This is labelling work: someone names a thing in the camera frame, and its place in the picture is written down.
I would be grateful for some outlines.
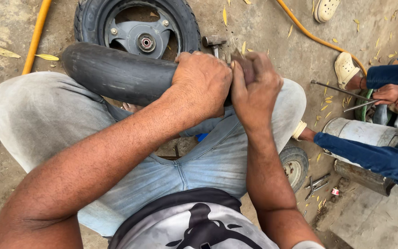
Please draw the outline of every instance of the metal bucket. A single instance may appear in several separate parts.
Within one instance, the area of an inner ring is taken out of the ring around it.
[[[323,128],[323,133],[379,147],[395,147],[398,144],[398,129],[395,127],[372,124],[358,120],[348,120],[343,117],[337,117],[330,120]],[[341,156],[330,152],[326,154],[335,157],[340,161],[360,167],[360,165],[352,163]]]

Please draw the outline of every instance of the small wheel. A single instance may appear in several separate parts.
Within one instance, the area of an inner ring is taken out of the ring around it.
[[[123,16],[128,10],[130,15],[137,14],[136,8],[145,9],[141,17]],[[74,32],[78,42],[153,59],[161,59],[166,50],[173,49],[176,55],[201,48],[199,26],[184,0],[79,0]]]
[[[301,148],[286,145],[280,152],[279,158],[291,188],[296,193],[305,182],[308,173],[308,156]]]

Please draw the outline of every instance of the hammer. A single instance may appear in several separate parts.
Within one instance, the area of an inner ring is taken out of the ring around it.
[[[219,58],[219,45],[225,44],[226,42],[227,38],[225,36],[212,35],[202,37],[202,45],[205,47],[211,46],[213,49],[213,55],[217,58]]]

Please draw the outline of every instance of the small tire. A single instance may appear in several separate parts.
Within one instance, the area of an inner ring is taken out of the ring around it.
[[[183,0],[147,0],[170,13],[180,32],[181,52],[192,53],[201,49],[201,36],[196,17]],[[110,21],[110,10],[131,0],[79,0],[77,3],[74,32],[77,42],[90,42],[108,47],[104,39],[104,27]]]
[[[286,145],[280,152],[279,158],[290,181],[291,188],[296,193],[305,182],[308,174],[308,156],[301,148]]]

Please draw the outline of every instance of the white crocs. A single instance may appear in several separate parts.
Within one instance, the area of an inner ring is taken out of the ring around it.
[[[333,17],[340,0],[319,0],[314,10],[314,18],[320,23],[324,23]]]
[[[299,136],[300,134],[302,134],[303,130],[307,127],[307,123],[303,122],[302,120],[299,121],[299,124],[297,125],[296,129],[293,132],[293,135],[291,135],[291,137],[297,141],[301,141],[299,140]]]
[[[342,52],[334,63],[334,69],[337,74],[337,80],[339,88],[345,90],[346,84],[349,80],[356,75],[360,69],[354,67],[352,64],[352,58],[349,53]]]

